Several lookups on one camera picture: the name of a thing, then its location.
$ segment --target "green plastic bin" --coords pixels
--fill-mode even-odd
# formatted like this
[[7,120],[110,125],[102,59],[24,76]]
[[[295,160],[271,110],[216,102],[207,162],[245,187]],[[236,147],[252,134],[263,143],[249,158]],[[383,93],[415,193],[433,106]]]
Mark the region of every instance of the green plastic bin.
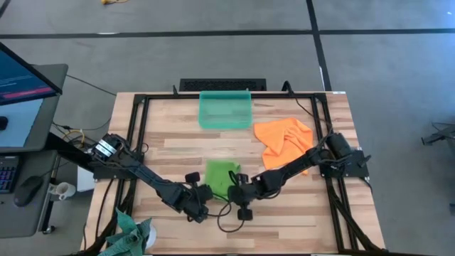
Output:
[[252,123],[251,92],[202,91],[199,125],[204,129],[246,129]]

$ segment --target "white pot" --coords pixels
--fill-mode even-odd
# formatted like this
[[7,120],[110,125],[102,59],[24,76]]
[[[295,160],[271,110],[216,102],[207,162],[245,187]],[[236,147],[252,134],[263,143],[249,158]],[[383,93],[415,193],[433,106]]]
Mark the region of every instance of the white pot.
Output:
[[153,224],[150,222],[150,233],[149,233],[149,239],[147,239],[147,243],[145,244],[145,249],[149,249],[156,241],[156,228],[153,226]]

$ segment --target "wood plank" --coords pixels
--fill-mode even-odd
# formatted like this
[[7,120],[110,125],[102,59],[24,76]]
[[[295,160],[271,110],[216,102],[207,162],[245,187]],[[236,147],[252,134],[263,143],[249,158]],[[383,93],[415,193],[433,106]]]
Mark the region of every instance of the wood plank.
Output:
[[[109,132],[126,137],[133,97],[134,93],[130,92],[117,95]],[[327,100],[334,130],[342,132],[351,146],[358,146],[347,96],[327,93]],[[299,102],[311,111],[309,100],[299,99]],[[313,118],[293,99],[254,99],[252,111],[254,122],[295,117],[315,131]],[[205,131],[199,127],[197,115],[198,100],[152,100],[144,136],[150,149],[144,163],[173,181],[184,181],[185,174],[193,171],[199,171],[203,179],[205,161],[209,159],[237,161],[242,172],[251,176],[265,171],[261,159],[265,146],[255,138],[252,128]],[[314,143],[317,143],[315,132]],[[95,187],[86,227],[89,246],[95,239],[96,220],[107,183],[99,181]],[[370,189],[356,178],[346,178],[346,187],[353,217],[374,243],[384,246]],[[116,188],[115,181],[107,194],[100,231],[110,219]],[[217,214],[223,206],[222,202],[208,202],[212,214]],[[326,185],[317,167],[310,168],[308,176],[298,175],[288,180],[278,198],[253,201],[251,208],[253,221],[246,222],[236,233],[227,234],[218,230],[216,218],[210,217],[201,224],[187,222],[184,214],[165,206],[154,189],[139,181],[133,218],[136,221],[153,218],[158,237],[156,244],[147,250],[150,254],[336,252]],[[236,215],[234,206],[221,219],[223,228],[238,227]],[[342,230],[348,247],[344,224]]]

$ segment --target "monitor screen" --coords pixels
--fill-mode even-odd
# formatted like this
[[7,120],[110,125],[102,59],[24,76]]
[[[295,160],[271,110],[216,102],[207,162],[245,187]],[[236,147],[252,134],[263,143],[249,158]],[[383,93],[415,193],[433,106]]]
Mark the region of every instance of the monitor screen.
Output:
[[36,100],[55,96],[49,81],[44,81],[38,71],[19,63],[15,54],[0,48],[0,105]]

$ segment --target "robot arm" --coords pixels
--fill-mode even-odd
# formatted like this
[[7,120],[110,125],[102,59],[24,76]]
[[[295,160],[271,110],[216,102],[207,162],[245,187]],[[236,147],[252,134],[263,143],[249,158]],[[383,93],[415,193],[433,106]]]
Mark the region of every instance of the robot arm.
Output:
[[213,195],[209,186],[197,186],[182,182],[173,182],[161,178],[138,160],[137,154],[129,150],[127,142],[116,134],[106,134],[92,150],[96,163],[114,169],[125,169],[132,172],[150,187],[156,190],[161,201],[180,213],[183,211],[190,219],[201,223],[207,218],[208,209],[205,202]]
[[276,170],[264,171],[251,178],[248,183],[248,175],[237,174],[231,179],[235,186],[228,189],[229,200],[237,204],[240,209],[237,212],[239,220],[252,220],[252,211],[247,207],[254,199],[271,199],[278,196],[281,187],[286,181],[302,171],[322,164],[328,164],[334,171],[346,164],[346,159],[353,153],[348,142],[342,134],[330,134],[322,141],[328,148],[323,149],[322,144],[305,152],[304,155],[291,163]]

